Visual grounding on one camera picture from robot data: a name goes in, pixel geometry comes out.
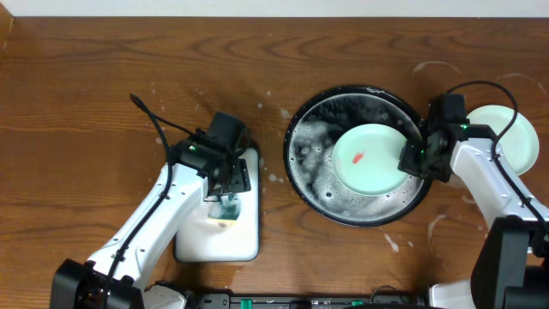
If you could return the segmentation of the green yellow sponge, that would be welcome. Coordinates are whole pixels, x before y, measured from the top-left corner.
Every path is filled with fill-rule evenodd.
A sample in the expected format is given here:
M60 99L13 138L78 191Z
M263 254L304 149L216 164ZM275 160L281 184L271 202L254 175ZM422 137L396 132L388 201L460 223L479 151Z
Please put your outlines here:
M233 225L241 213L241 198L237 194L215 197L207 205L208 222L219 227Z

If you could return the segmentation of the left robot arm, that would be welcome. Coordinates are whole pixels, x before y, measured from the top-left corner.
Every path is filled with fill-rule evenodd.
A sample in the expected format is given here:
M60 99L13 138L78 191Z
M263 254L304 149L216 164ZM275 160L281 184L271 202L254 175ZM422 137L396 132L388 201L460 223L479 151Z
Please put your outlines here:
M115 235L81 264L65 260L51 287L52 308L190 308L192 295L149 279L165 249L178 262L248 262L259 252L259 152L236 161L237 178L213 193L210 177L177 163Z

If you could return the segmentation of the mint green plate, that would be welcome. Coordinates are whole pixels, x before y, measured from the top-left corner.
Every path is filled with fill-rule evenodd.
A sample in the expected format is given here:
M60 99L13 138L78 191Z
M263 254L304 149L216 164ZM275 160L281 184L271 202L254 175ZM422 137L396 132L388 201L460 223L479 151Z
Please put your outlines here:
M407 139L383 124L362 124L344 133L332 151L335 176L349 190L366 196L389 193L407 174L398 169Z
M467 118L471 124L487 124L499 134L510 122L514 110L506 106L482 106L472 110ZM540 142L534 127L521 114L498 142L510 166L517 175L527 172L537 161Z

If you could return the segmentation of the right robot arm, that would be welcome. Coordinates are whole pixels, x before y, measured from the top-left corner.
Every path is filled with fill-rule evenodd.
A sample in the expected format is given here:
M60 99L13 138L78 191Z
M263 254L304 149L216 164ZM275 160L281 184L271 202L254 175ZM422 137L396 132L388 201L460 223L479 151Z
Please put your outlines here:
M467 280L428 292L436 308L546 308L548 208L531 195L487 125L446 124L408 140L399 170L422 179L457 176L489 232Z

